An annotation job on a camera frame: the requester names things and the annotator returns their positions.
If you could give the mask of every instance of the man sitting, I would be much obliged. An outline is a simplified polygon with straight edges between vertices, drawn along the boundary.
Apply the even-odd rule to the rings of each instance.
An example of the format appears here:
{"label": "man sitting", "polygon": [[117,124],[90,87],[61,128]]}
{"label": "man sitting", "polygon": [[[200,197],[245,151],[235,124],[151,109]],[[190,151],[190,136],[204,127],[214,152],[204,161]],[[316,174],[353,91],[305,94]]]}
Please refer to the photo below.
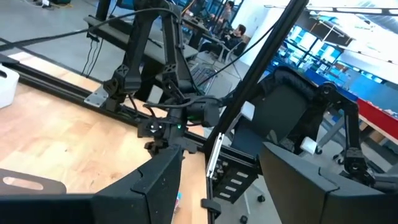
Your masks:
{"label": "man sitting", "polygon": [[[221,41],[224,42],[225,47],[228,49],[233,49],[235,46],[237,46],[241,41],[242,41],[242,36],[246,32],[246,27],[242,24],[238,25],[238,28],[236,28],[232,33],[223,35],[221,37]],[[223,47],[212,42],[206,42],[204,43],[199,52],[214,52],[215,54],[219,55],[221,51],[223,50]]]}

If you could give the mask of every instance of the wire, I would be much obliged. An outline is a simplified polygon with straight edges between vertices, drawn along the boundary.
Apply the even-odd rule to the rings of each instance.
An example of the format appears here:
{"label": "wire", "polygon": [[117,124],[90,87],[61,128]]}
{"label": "wire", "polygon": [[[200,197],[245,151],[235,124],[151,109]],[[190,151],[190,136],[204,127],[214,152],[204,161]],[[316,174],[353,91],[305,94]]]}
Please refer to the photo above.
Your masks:
{"label": "wire", "polygon": [[219,103],[222,103],[222,101],[220,99],[217,99],[214,96],[198,96],[195,99],[190,100],[189,102],[183,103],[181,105],[162,105],[162,104],[157,104],[157,103],[146,103],[146,104],[144,104],[144,107],[145,108],[153,107],[153,108],[160,108],[160,109],[163,109],[163,108],[180,109],[180,108],[185,108],[187,106],[190,106],[194,102],[197,102],[197,101],[203,100],[203,99],[214,99],[214,100],[218,101]]}
{"label": "wire", "polygon": [[93,53],[93,56],[91,57],[91,62],[90,62],[90,64],[89,64],[89,66],[88,66],[87,72],[90,70],[90,67],[91,67],[91,66],[93,65],[93,63],[94,63],[94,57],[95,57],[95,53],[97,52],[97,50],[98,50],[98,42],[96,41],[96,42],[95,42],[94,53]]}
{"label": "wire", "polygon": [[259,39],[256,41],[256,43],[254,43],[251,47],[249,47],[248,49],[246,49],[239,57],[237,57],[236,59],[232,60],[229,64],[225,65],[222,69],[218,70],[216,73],[210,75],[209,77],[205,78],[201,83],[198,84],[198,86],[201,86],[203,84],[205,84],[209,79],[215,77],[216,75],[220,74],[220,72],[222,72],[223,70],[225,70],[226,68],[228,68],[229,66],[233,65],[233,63],[237,62],[244,54],[248,53],[254,46],[256,46],[263,38],[266,37],[266,35],[268,35],[268,33],[275,27],[275,24],[272,25],[272,27],[270,27],[267,32]]}
{"label": "wire", "polygon": [[55,40],[55,39],[59,39],[59,38],[63,38],[63,37],[69,37],[69,36],[72,36],[72,35],[82,34],[82,33],[85,33],[85,32],[93,32],[95,29],[97,29],[97,28],[99,28],[99,27],[101,27],[101,26],[103,26],[105,24],[108,24],[108,23],[110,23],[112,21],[115,21],[115,20],[118,20],[118,19],[122,19],[122,18],[125,18],[125,17],[129,17],[129,16],[133,16],[133,15],[136,15],[136,14],[139,14],[139,13],[145,13],[145,12],[151,12],[151,11],[169,12],[169,13],[173,14],[176,18],[180,19],[180,17],[175,12],[173,12],[171,10],[168,10],[168,9],[162,9],[162,8],[142,9],[142,10],[137,10],[137,11],[134,11],[134,12],[127,13],[125,15],[115,16],[113,18],[110,18],[110,19],[107,19],[107,20],[105,20],[103,22],[100,22],[97,25],[91,26],[91,27],[89,27],[87,29],[77,30],[77,31],[73,31],[73,32],[67,32],[67,33],[64,33],[64,34],[51,35],[51,36],[46,36],[46,37],[37,37],[37,38],[33,38],[33,39],[19,40],[19,41],[11,42],[11,43],[8,43],[8,44],[3,44],[3,45],[0,45],[0,52],[2,52],[4,50],[13,49],[14,47],[25,47],[25,46],[32,45],[32,44],[38,44],[38,43],[41,43],[41,42]]}
{"label": "wire", "polygon": [[[129,97],[129,99],[130,99],[130,101],[131,101],[131,104],[132,104],[132,107],[134,108],[134,111],[136,111],[136,113],[135,113],[135,117],[137,117],[138,116],[138,109],[137,109],[137,105],[136,105],[136,102],[134,102],[134,98],[131,96],[131,94],[128,94],[127,95],[128,97]],[[155,116],[155,112],[152,110],[152,111],[150,111],[150,113],[153,115],[153,116]]]}
{"label": "wire", "polygon": [[102,44],[104,43],[104,39],[101,39],[101,43],[99,44],[99,51],[98,51],[98,54],[97,54],[97,56],[95,57],[95,60],[94,60],[94,64],[93,64],[93,66],[91,67],[91,69],[90,69],[90,71],[87,73],[87,76],[86,76],[86,78],[88,78],[90,75],[91,75],[91,73],[92,73],[92,71],[93,71],[93,69],[94,69],[94,67],[95,67],[95,64],[97,63],[97,60],[98,60],[98,57],[100,56],[100,52],[101,52],[101,49],[102,49]]}
{"label": "wire", "polygon": [[196,0],[193,0],[182,12],[181,15],[183,15],[191,6],[192,4],[195,2]]}
{"label": "wire", "polygon": [[[113,13],[114,13],[114,11],[115,11],[115,9],[116,9],[116,6],[117,6],[117,4],[114,5],[114,7],[113,7],[113,9],[112,9],[112,11],[111,11],[111,14],[110,14],[109,16],[112,16],[112,15],[113,15]],[[99,45],[98,54],[97,54],[97,56],[95,57],[95,60],[93,60],[93,59],[94,59],[95,52],[96,52],[96,50],[97,50],[97,48],[95,48],[95,51],[94,51],[94,54],[93,54],[93,58],[91,59],[91,63],[93,63],[93,61],[94,61],[94,64],[93,64],[93,66],[91,67],[91,69],[90,69],[91,63],[90,63],[90,66],[88,66],[88,69],[89,69],[90,71],[87,73],[86,78],[88,78],[88,77],[91,75],[92,71],[94,70],[94,67],[95,67],[95,65],[96,65],[96,63],[97,63],[98,57],[100,56],[100,53],[101,53],[102,44],[103,44],[103,43],[104,43],[104,39],[102,38],[102,39],[101,39],[101,43],[100,43],[100,45]]]}
{"label": "wire", "polygon": [[83,70],[81,71],[81,75],[82,75],[82,76],[83,76],[84,73],[85,73],[85,70],[86,70],[88,61],[90,60],[90,54],[91,54],[91,51],[93,50],[93,42],[94,42],[94,40],[91,40],[91,43],[90,43],[90,50],[88,51],[88,54],[87,54],[87,60],[86,60],[85,66],[83,67]]}

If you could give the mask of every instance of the gray floor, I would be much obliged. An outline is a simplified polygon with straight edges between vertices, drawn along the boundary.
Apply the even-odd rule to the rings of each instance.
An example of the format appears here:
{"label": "gray floor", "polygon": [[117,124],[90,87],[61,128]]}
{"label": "gray floor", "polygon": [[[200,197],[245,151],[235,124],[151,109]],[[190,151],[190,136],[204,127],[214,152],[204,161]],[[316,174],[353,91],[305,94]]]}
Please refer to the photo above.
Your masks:
{"label": "gray floor", "polygon": [[[91,4],[83,0],[73,0],[72,8],[49,11],[30,6],[23,0],[2,0],[0,1],[0,21],[2,21],[0,22],[0,37],[8,41],[16,41],[84,29],[87,25],[83,22],[83,18],[89,14],[94,14],[96,10],[94,7],[96,5],[95,0],[86,1]],[[82,34],[53,40],[43,44],[36,44],[26,48],[74,70],[81,71],[86,63],[87,53],[90,49],[90,41],[85,37],[85,34]],[[20,51],[19,49],[13,49],[7,51],[6,54],[13,54]],[[122,50],[105,42],[92,76],[99,80],[109,79],[114,69],[121,63],[123,53]],[[211,61],[209,56],[205,54],[200,54],[198,60],[206,62]],[[223,65],[217,62],[215,66],[220,68]],[[245,76],[247,70],[247,65],[237,62],[236,69],[234,67],[229,67],[226,70],[227,72],[220,74],[217,78],[217,84],[212,87],[214,88],[213,91],[215,91],[216,95],[223,96],[223,94],[235,88],[239,79]],[[230,86],[230,88],[228,90],[219,91],[219,89],[223,89],[222,85],[224,85],[224,83],[227,83],[227,86]],[[320,128],[318,139],[325,133],[326,130]],[[329,167],[336,172],[341,170],[341,166],[331,161],[331,157],[341,151],[341,146],[335,142],[329,142],[323,148],[323,151],[324,153],[322,155],[305,156],[305,158],[320,166]],[[364,151],[369,151],[369,153],[372,154],[371,149],[365,149]],[[255,185],[265,192],[266,202],[258,203],[256,198],[259,193],[253,189],[248,190],[249,205],[251,208],[249,223],[280,223],[264,179],[260,177],[255,181]],[[239,223],[240,216],[247,215],[243,197],[234,205],[222,200],[219,200],[219,202],[223,207],[223,213],[219,219],[217,219],[217,223],[219,224]]]}

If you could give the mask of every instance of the person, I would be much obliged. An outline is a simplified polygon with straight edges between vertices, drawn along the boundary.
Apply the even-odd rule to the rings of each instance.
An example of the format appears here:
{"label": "person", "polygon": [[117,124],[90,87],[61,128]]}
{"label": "person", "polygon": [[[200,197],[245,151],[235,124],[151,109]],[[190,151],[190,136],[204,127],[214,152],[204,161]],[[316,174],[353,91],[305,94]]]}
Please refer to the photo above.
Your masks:
{"label": "person", "polygon": [[[225,47],[228,49],[234,48],[236,45],[238,45],[242,41],[242,36],[246,32],[246,27],[242,24],[239,24],[238,27],[232,31],[232,34],[226,34],[221,37],[221,41],[224,42]],[[223,50],[223,47],[212,42],[206,42],[204,43],[199,52],[214,52],[217,55],[221,53]]]}
{"label": "person", "polygon": [[[232,8],[235,6],[233,1],[228,1],[225,5],[225,9],[217,21],[217,24],[222,24],[224,21],[231,21]],[[214,14],[211,15],[211,18],[214,19],[216,16]]]}

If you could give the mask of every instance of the wooden table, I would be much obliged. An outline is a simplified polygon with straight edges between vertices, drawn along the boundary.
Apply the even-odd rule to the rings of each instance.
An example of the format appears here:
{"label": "wooden table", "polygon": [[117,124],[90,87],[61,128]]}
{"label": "wooden table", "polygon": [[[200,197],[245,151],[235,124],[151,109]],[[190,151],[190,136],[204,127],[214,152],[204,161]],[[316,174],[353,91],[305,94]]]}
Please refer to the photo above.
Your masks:
{"label": "wooden table", "polygon": [[[24,52],[11,57],[89,91],[100,85]],[[95,193],[150,159],[144,144],[151,138],[137,138],[135,127],[23,84],[13,104],[0,110],[0,123],[0,168],[61,181],[68,193]],[[203,135],[201,127],[190,131]],[[174,223],[207,223],[200,206],[207,198],[204,154],[184,156]]]}

